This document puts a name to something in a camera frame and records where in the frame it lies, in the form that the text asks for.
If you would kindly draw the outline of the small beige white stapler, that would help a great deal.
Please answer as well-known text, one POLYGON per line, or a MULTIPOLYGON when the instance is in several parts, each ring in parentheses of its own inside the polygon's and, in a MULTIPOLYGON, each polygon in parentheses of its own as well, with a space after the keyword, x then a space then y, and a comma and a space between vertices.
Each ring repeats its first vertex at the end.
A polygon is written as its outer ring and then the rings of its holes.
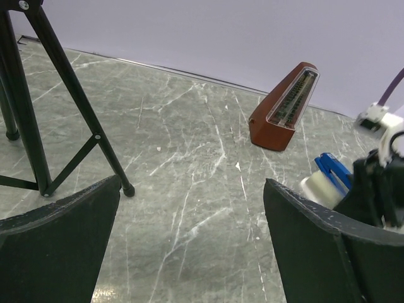
POLYGON ((301 180, 300 188, 307 199, 331 210, 343 199, 343 195, 321 171, 301 180))

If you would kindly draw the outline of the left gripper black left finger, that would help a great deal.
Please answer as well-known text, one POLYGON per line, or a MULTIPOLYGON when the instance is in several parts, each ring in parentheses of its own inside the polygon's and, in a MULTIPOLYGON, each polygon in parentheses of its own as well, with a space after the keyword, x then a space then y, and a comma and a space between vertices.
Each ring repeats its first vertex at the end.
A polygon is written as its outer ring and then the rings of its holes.
POLYGON ((113 175, 1 220, 1 302, 90 302, 120 189, 113 175))

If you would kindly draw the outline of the blue metal stapler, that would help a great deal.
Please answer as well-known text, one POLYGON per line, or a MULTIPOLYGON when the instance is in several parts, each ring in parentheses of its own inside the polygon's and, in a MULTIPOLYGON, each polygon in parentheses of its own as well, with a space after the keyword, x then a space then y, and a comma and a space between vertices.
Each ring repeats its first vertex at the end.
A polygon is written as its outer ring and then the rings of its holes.
POLYGON ((352 188, 352 173, 331 153, 322 153, 314 159, 320 171, 341 192, 346 195, 352 188))

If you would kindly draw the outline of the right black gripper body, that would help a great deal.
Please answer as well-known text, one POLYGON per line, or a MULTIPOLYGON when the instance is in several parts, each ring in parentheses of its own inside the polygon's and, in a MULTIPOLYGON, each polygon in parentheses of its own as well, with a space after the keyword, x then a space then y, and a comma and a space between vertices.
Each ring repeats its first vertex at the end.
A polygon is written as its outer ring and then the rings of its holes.
POLYGON ((373 150, 353 163, 350 179, 352 188, 334 211, 375 227, 403 226, 403 157, 395 153, 382 167, 373 150))

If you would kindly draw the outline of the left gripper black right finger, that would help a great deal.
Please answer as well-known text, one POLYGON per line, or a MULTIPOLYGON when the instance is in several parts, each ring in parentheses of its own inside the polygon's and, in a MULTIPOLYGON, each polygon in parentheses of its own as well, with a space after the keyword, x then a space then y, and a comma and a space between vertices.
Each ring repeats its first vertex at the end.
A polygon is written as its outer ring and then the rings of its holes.
POLYGON ((287 302, 403 302, 403 234, 267 179, 263 203, 287 302))

